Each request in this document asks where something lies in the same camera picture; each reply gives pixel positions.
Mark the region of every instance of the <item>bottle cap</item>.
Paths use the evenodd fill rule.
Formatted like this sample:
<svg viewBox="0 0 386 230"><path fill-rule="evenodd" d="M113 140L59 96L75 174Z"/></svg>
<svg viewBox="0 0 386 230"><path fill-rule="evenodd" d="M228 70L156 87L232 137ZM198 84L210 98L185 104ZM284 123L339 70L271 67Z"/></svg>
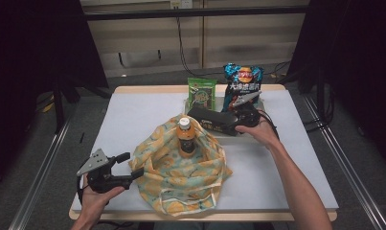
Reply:
<svg viewBox="0 0 386 230"><path fill-rule="evenodd" d="M180 119L180 122L178 124L180 124L181 129L189 129L190 128L190 119L182 118L182 119Z"/></svg>

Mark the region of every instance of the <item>bottle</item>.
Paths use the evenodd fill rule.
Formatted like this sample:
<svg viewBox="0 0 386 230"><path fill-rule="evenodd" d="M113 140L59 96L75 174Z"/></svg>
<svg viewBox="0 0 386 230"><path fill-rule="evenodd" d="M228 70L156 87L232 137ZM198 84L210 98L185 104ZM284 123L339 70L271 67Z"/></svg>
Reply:
<svg viewBox="0 0 386 230"><path fill-rule="evenodd" d="M188 118L181 118L176 130L177 137L180 141L178 151L184 158L191 158L195 154L195 130L193 124Z"/></svg>

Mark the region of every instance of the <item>plastic bag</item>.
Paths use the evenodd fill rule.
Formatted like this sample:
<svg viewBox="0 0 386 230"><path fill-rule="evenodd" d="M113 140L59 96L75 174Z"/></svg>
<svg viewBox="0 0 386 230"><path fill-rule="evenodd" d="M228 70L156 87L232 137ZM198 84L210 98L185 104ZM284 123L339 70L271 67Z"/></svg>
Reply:
<svg viewBox="0 0 386 230"><path fill-rule="evenodd" d="M141 143L129 162L135 171L145 169L136 180L141 197L157 212L179 216L216 207L223 181L232 171L217 139L188 117L195 127L195 155L182 158L175 134L180 114L158 126Z"/></svg>

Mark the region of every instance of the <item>green snack bag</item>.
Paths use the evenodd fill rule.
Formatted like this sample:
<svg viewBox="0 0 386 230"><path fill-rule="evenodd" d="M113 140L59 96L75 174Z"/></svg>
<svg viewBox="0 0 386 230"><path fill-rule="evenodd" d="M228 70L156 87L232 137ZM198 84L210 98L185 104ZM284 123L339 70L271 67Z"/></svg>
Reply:
<svg viewBox="0 0 386 230"><path fill-rule="evenodd" d="M189 82L189 108L194 106L214 110L216 107L216 80L192 79Z"/></svg>

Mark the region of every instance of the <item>black curtain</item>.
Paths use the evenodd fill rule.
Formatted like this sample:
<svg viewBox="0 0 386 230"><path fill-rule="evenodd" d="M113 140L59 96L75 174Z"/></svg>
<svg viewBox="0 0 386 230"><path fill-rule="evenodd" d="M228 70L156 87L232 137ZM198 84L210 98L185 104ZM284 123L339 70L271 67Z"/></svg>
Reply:
<svg viewBox="0 0 386 230"><path fill-rule="evenodd" d="M306 14L286 81L306 93L322 74L386 159L386 0L309 4L331 7Z"/></svg>
<svg viewBox="0 0 386 230"><path fill-rule="evenodd" d="M0 177L57 77L107 87L87 22L68 15L82 15L79 1L0 0Z"/></svg>

